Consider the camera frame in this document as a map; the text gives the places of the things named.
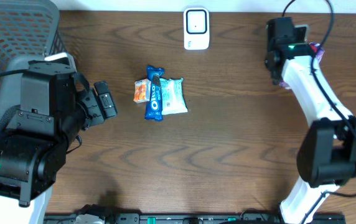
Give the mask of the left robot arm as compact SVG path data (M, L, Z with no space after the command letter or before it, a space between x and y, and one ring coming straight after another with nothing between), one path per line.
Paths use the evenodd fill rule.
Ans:
M0 223L42 223L72 143L116 115L108 84L89 84L67 59L2 73Z

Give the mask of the mint green tissue pack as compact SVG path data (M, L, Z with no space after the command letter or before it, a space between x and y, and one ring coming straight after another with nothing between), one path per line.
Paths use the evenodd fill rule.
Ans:
M187 113L188 109L185 104L182 82L183 78L160 79L162 89L162 115Z

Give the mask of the purple Carefree liner pack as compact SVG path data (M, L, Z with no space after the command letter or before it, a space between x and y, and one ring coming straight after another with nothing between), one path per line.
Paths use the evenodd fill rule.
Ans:
M325 50L323 48L321 48L320 50L317 49L320 46L319 43L310 42L309 45L311 46L312 50L316 53L316 59L320 63L322 61ZM279 85L280 87L283 87L286 90L291 89L291 87L284 81L281 81Z

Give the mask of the blue Oreo cookie pack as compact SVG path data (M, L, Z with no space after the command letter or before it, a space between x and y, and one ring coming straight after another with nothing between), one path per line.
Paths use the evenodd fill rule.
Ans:
M151 81L150 99L146 103L144 118L153 121L162 121L162 88L160 78L164 74L163 68L147 66L148 79Z

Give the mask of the orange tissue pack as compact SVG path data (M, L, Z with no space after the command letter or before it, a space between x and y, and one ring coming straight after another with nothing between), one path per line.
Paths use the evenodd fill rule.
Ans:
M134 99L136 103L144 103L150 100L151 81L148 79L138 80L134 83Z

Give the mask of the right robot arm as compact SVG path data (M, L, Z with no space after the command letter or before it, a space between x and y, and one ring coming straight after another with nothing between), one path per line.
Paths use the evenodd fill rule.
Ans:
M274 84L292 90L309 126L296 159L299 178L279 205L285 223L312 222L324 200L356 177L356 117L323 76L324 52L307 42L307 29L290 17L266 24L266 68Z

